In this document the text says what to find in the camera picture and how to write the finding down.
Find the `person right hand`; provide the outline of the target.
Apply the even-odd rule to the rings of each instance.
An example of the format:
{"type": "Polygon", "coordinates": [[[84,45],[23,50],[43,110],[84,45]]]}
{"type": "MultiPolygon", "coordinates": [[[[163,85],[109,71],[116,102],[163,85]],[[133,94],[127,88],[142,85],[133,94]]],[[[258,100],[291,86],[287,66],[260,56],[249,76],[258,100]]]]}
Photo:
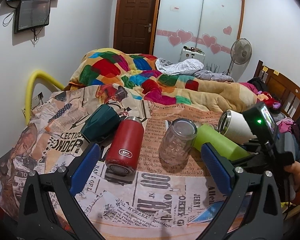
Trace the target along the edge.
{"type": "Polygon", "coordinates": [[[300,163],[295,161],[292,165],[285,166],[284,169],[292,175],[294,190],[298,191],[300,189],[300,163]]]}

